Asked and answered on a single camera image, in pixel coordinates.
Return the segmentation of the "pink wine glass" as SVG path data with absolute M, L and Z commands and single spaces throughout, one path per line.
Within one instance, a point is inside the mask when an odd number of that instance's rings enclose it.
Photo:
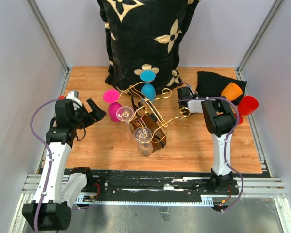
M 120 122 L 117 118 L 117 110 L 122 107 L 118 100 L 120 98 L 120 93 L 116 90 L 108 90 L 103 94 L 103 100 L 109 104 L 108 116 L 112 122 Z

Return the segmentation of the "blue wine glass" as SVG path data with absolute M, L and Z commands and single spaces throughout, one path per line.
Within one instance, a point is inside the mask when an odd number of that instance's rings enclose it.
M 153 80 L 155 80 L 156 74 L 152 70 L 142 71 L 140 74 L 140 79 L 145 82 L 141 89 L 141 93 L 150 101 L 155 100 L 156 98 L 156 90 L 154 86 L 151 84 Z

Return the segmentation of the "orange wine glass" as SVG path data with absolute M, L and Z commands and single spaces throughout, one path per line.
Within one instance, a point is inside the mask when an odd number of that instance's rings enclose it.
M 221 97 L 229 101 L 234 101 L 243 94 L 242 89 L 235 83 L 229 83 L 221 92 Z

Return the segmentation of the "red wine glass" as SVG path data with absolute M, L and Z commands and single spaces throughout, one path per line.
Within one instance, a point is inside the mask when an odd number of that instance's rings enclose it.
M 237 105 L 239 113 L 239 125 L 243 122 L 243 116 L 252 114 L 259 107 L 259 102 L 253 96 L 244 96 Z

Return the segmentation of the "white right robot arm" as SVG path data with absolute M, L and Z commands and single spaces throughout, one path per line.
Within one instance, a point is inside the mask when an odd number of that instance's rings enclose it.
M 206 128 L 212 136 L 214 161 L 211 168 L 210 189 L 215 194 L 239 193 L 230 164 L 230 144 L 237 114 L 224 97 L 198 97 L 188 86 L 177 88 L 179 107 L 185 114 L 202 113 Z

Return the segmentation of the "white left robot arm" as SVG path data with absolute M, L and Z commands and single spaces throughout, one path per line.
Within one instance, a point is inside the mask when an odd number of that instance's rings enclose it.
M 22 209 L 27 223 L 36 233 L 67 230 L 79 193 L 93 189 L 94 180 L 88 167 L 74 168 L 66 184 L 62 184 L 63 176 L 73 142 L 78 139 L 77 130 L 85 130 L 106 116 L 92 99 L 87 99 L 91 112 L 76 97 L 61 96 L 52 102 L 55 116 L 50 121 L 46 138 L 32 131 L 47 151 L 37 191 L 31 203 L 24 204 Z

